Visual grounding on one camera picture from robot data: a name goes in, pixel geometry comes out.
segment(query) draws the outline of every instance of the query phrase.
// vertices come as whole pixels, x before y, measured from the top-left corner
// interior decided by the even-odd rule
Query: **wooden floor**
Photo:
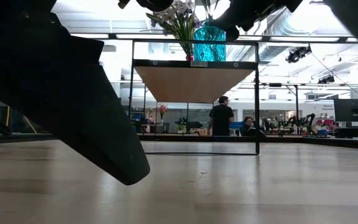
[[[253,144],[144,142],[146,151]],[[358,149],[263,144],[257,156],[148,156],[130,187],[60,141],[0,144],[0,224],[358,224]]]

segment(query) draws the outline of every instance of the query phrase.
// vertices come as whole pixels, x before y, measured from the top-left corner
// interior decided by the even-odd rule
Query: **desk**
[[[358,138],[358,128],[337,128],[335,138]]]
[[[142,127],[150,127],[150,133],[169,133],[169,123],[163,124],[141,124]]]

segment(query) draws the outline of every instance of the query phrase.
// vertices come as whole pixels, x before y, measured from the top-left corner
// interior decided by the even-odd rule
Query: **office equipment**
[[[335,99],[335,120],[358,122],[358,99]]]

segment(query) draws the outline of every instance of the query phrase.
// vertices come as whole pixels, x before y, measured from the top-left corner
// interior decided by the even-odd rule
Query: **sign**
[[[334,105],[323,105],[323,110],[334,110]]]
[[[191,67],[208,67],[208,62],[199,62],[199,61],[191,61],[190,62]]]

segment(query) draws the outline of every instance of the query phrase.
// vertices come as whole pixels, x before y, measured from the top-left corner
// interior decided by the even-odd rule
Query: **orchid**
[[[201,25],[194,13],[195,4],[191,0],[183,2],[174,0],[172,5],[161,12],[146,13],[150,18],[152,27],[159,25],[162,32],[171,34],[178,40],[193,40],[196,27]],[[187,56],[192,55],[192,44],[180,44]]]
[[[207,19],[212,20],[213,15],[211,14],[211,1],[210,0],[201,0],[201,3],[203,3]],[[219,0],[216,0],[214,11],[216,10],[218,3],[219,3]]]

